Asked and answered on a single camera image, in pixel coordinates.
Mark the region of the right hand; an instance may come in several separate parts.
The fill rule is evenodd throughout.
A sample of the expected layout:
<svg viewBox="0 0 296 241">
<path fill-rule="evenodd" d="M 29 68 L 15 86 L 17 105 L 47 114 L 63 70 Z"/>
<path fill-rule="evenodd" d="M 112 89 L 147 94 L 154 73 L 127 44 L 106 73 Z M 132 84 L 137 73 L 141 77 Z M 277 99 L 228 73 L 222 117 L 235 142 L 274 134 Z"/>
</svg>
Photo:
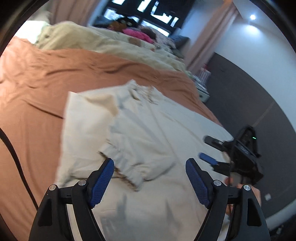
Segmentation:
<svg viewBox="0 0 296 241">
<path fill-rule="evenodd" d="M 224 180 L 225 184 L 227 186 L 230 186 L 233 184 L 233 178 L 232 177 L 227 177 Z M 247 197 L 255 197 L 256 198 L 256 202 L 259 204 L 259 206 L 261 206 L 261 193 L 260 190 L 255 188 L 254 186 L 250 185 L 250 190 L 246 191 L 241 191 L 243 193 L 243 197 L 246 199 Z M 231 214 L 233 213 L 233 204 L 228 204 L 226 207 L 226 215 L 231 216 Z"/>
</svg>

